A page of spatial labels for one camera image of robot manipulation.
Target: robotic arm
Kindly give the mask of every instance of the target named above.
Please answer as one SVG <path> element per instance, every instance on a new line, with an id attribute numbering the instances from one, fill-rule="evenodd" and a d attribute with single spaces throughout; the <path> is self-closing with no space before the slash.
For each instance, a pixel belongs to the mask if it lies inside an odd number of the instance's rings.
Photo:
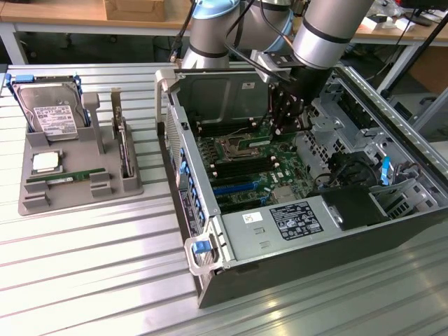
<path id="1" fill-rule="evenodd" d="M 199 0 L 182 67 L 228 67 L 226 46 L 252 49 L 248 61 L 271 83 L 272 136 L 303 130 L 300 116 L 322 90 L 372 2 L 311 0 L 290 54 L 277 55 L 292 29 L 290 0 Z"/>

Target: black pcie slot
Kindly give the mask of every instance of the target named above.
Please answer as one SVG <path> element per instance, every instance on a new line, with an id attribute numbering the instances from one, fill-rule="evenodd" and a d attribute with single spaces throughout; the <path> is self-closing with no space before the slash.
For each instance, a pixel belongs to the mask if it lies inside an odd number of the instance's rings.
<path id="1" fill-rule="evenodd" d="M 245 201 L 235 204 L 222 204 L 220 205 L 221 212 L 228 213 L 228 212 L 236 212 L 236 211 L 243 211 L 247 209 L 253 209 L 256 207 L 261 207 L 261 200 L 260 199 L 253 199 L 251 201 Z"/>
<path id="2" fill-rule="evenodd" d="M 222 137 L 229 134 L 252 133 L 256 128 L 249 120 L 241 122 L 219 122 L 216 124 L 199 124 L 197 133 L 201 137 Z"/>
<path id="3" fill-rule="evenodd" d="M 213 188 L 222 186 L 233 186 L 235 184 L 245 184 L 252 182 L 252 180 L 247 176 L 236 176 L 231 178 L 223 178 L 220 180 L 215 180 L 210 182 Z"/>

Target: motherboard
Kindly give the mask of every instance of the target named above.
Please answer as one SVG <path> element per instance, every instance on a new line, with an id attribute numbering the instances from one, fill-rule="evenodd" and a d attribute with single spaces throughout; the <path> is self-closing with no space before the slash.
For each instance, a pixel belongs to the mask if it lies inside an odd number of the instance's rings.
<path id="1" fill-rule="evenodd" d="M 200 125 L 196 140 L 221 213 L 291 202 L 313 190 L 296 133 L 272 138 L 267 121 L 211 127 Z"/>

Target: cardboard box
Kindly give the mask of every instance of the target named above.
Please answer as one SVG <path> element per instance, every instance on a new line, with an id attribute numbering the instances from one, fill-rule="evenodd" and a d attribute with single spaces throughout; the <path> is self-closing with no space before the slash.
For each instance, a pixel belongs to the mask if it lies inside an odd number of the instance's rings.
<path id="1" fill-rule="evenodd" d="M 165 21 L 165 0 L 104 0 L 107 20 Z"/>

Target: metal handle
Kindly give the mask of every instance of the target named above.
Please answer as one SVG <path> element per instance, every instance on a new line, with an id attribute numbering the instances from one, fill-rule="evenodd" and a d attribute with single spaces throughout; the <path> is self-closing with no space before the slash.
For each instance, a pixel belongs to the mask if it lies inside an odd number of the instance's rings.
<path id="1" fill-rule="evenodd" d="M 206 233 L 200 234 L 199 236 L 196 236 L 193 238 L 187 238 L 185 240 L 185 244 L 183 245 L 183 247 L 185 249 L 185 254 L 187 255 L 187 261 L 188 261 L 188 266 L 190 268 L 190 272 L 191 272 L 191 274 L 193 274 L 195 276 L 208 274 L 210 271 L 217 270 L 218 268 L 221 268 L 223 266 L 223 260 L 221 257 L 219 257 L 216 262 L 214 262 L 212 264 L 208 264 L 208 265 L 203 265 L 203 266 L 199 266 L 195 261 L 195 257 L 193 255 L 193 250 L 192 250 L 193 244 L 195 242 L 203 242 L 206 240 L 208 240 L 211 244 L 210 236 L 211 235 L 206 232 Z"/>

